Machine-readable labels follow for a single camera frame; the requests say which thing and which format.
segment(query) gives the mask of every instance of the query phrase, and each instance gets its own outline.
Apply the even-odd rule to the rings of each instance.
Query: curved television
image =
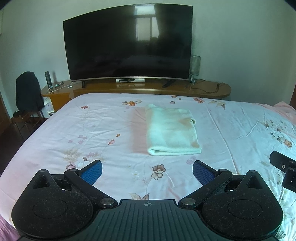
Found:
[[[63,22],[72,81],[99,78],[188,80],[192,6],[112,7]]]

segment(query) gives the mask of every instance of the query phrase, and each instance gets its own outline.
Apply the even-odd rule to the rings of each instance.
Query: glass lamp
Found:
[[[190,69],[189,69],[189,81],[190,84],[194,84],[195,76],[198,76],[200,73],[200,62],[201,57],[198,55],[191,55],[190,57]]]

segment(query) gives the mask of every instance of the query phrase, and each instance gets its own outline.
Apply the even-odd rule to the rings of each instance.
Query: blue mesh pad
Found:
[[[203,185],[206,185],[215,178],[214,173],[200,165],[198,162],[193,163],[192,171],[195,178]]]
[[[93,185],[96,180],[102,175],[103,166],[100,161],[88,168],[81,174],[81,178],[90,185]]]

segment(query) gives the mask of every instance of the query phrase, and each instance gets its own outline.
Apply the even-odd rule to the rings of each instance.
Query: chair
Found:
[[[26,127],[31,134],[34,128],[44,122],[44,116],[41,109],[44,107],[43,97],[41,96],[41,90],[39,82],[34,72],[24,72],[16,79],[15,85],[15,96],[16,106],[19,109],[18,112],[14,113],[14,117],[11,119],[13,124],[18,129],[20,136],[24,139],[21,134],[21,130]],[[31,115],[37,113],[39,119],[36,123],[33,123]]]
[[[32,118],[31,115],[34,114],[33,111],[27,111],[27,112],[23,112],[21,115],[19,115],[18,117],[12,117],[11,121],[12,123],[15,125],[16,129],[18,130],[21,138],[23,140],[24,137],[21,133],[21,130],[26,127],[27,130],[29,131],[30,135],[33,133],[33,131],[35,130],[35,127],[40,123],[40,125],[45,121],[44,116],[42,114],[41,111],[36,111],[37,115],[38,115],[38,120],[37,122],[34,123],[34,119]],[[22,127],[18,126],[18,123],[24,123],[24,125]]]

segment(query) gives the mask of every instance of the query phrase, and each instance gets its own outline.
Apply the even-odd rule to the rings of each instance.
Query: black jacket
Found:
[[[16,104],[21,111],[38,111],[44,107],[39,82],[34,72],[24,72],[17,77]]]

